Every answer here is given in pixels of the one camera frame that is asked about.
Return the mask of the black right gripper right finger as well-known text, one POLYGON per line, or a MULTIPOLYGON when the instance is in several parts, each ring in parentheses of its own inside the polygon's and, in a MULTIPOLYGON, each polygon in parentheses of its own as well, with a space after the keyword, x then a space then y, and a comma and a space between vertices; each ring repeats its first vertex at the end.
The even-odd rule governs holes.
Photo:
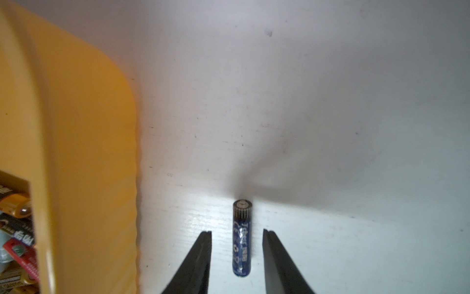
POLYGON ((267 294, 314 294, 274 231, 263 230, 267 294))

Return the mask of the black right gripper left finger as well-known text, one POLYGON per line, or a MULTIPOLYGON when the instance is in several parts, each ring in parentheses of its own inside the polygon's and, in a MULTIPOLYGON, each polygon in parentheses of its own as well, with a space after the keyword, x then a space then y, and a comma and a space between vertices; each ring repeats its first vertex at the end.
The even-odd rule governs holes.
POLYGON ((206 294, 212 253, 212 232, 199 234, 163 294, 206 294))

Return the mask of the blue AAA battery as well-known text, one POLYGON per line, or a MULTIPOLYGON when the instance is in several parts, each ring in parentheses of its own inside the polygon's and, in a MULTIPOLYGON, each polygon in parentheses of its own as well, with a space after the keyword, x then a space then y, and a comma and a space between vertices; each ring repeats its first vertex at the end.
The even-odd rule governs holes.
POLYGON ((250 201, 241 199, 233 203, 233 273, 246 277, 251 272, 252 208, 250 201))

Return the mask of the red battery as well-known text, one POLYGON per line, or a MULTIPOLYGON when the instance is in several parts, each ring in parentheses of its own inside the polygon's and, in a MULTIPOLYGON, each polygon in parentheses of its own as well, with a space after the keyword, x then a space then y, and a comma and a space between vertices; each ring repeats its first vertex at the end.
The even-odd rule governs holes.
POLYGON ((11 238, 4 243, 2 247, 16 261, 31 278, 40 281, 39 269, 36 251, 34 248, 23 244, 22 242, 11 238))

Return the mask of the yellow plastic storage box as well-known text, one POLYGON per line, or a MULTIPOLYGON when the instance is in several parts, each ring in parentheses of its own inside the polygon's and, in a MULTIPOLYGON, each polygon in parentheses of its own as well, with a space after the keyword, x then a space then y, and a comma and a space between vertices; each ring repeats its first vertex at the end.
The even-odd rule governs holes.
POLYGON ((136 131, 112 60, 1 2, 1 173, 31 194, 42 293, 137 292, 136 131))

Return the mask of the black gold AAA battery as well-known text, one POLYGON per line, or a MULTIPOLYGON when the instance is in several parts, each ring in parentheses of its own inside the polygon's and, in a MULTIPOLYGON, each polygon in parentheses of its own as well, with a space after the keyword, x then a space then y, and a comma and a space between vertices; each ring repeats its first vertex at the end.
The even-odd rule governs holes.
POLYGON ((29 247, 35 246, 34 226, 30 219, 17 219, 1 213, 1 231, 29 247))

